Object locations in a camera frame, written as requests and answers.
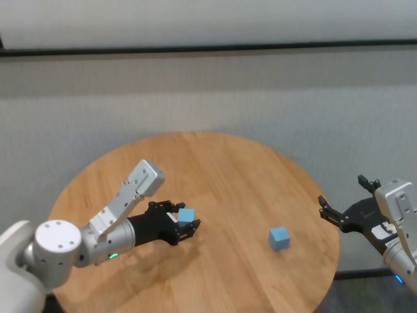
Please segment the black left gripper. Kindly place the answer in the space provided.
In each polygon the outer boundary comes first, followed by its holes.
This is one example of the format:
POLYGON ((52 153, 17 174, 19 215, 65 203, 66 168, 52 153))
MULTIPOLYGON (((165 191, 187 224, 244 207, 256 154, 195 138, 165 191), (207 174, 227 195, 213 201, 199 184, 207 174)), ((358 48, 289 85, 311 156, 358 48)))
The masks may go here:
POLYGON ((178 222, 173 216, 174 213, 179 212, 179 209, 185 207, 186 204, 183 202, 151 201, 144 213, 128 217, 128 221, 134 230, 135 246, 157 240, 175 246, 181 241, 193 237, 200 226, 201 220, 178 222))

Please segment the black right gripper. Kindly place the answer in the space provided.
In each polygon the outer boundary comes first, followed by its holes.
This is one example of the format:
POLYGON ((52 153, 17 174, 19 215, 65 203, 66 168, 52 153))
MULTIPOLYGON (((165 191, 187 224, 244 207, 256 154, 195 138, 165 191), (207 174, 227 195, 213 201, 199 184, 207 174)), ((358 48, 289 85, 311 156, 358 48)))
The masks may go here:
MULTIPOLYGON (((381 182, 376 179, 369 181, 364 175, 358 176, 359 185, 372 196, 381 182)), ((351 205, 343 214, 335 210, 323 196, 318 197, 319 214, 322 219, 341 229, 343 233, 361 233, 382 256, 387 244, 397 238, 397 231, 388 219, 381 213, 375 198, 360 200, 351 205)))

